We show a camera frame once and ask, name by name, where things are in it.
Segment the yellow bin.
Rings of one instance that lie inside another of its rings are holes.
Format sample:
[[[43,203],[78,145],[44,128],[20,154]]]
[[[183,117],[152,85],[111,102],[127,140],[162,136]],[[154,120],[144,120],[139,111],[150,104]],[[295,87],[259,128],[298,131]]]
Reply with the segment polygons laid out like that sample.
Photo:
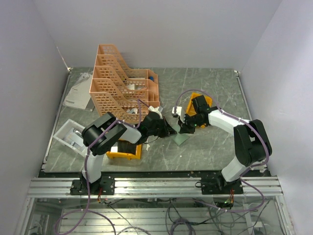
[[[136,145],[128,141],[119,140],[111,150],[106,153],[109,159],[124,158],[128,160],[141,159],[142,145]]]
[[[209,114],[209,111],[212,108],[212,104],[213,104],[213,100],[209,96],[200,95],[198,93],[192,93],[190,101],[187,106],[186,113],[190,116],[193,116],[199,113]]]

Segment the pink file organizer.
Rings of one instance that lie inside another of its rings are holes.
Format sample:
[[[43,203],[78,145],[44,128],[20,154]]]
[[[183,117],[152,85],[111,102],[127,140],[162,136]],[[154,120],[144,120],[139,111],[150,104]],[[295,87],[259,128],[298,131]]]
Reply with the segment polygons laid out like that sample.
[[[160,106],[158,75],[131,69],[113,44],[98,45],[89,94],[100,116],[111,112],[130,123],[144,119],[149,106]]]

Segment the white bin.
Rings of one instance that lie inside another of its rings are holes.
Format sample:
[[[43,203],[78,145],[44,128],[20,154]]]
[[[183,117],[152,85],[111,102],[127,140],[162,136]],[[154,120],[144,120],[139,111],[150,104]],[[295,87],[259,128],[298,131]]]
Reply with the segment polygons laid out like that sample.
[[[84,126],[68,119],[53,135],[53,138],[62,145],[69,147],[75,153],[85,157],[87,154],[87,147],[83,144],[83,130]]]

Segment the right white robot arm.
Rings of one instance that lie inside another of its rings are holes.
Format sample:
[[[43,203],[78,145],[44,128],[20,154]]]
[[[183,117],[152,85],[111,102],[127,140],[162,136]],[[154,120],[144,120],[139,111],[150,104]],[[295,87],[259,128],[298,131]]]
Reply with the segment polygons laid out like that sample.
[[[215,182],[218,192],[228,193],[233,188],[232,181],[243,176],[254,164],[260,165],[261,161],[267,161],[272,154],[264,125],[258,119],[242,119],[219,107],[211,107],[204,95],[193,98],[192,105],[195,110],[192,116],[180,106],[172,108],[172,116],[178,118],[181,134],[193,134],[196,127],[215,126],[234,138],[235,157],[221,170],[223,177]]]

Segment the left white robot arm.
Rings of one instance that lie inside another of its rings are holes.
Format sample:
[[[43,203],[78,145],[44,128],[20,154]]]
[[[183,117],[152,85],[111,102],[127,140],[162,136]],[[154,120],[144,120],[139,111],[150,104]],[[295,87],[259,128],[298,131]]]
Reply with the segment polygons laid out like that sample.
[[[82,132],[83,144],[87,147],[82,176],[82,188],[88,194],[100,189],[104,155],[118,140],[134,145],[143,144],[148,137],[166,138],[177,132],[157,112],[149,114],[138,124],[131,125],[108,112],[88,125]]]

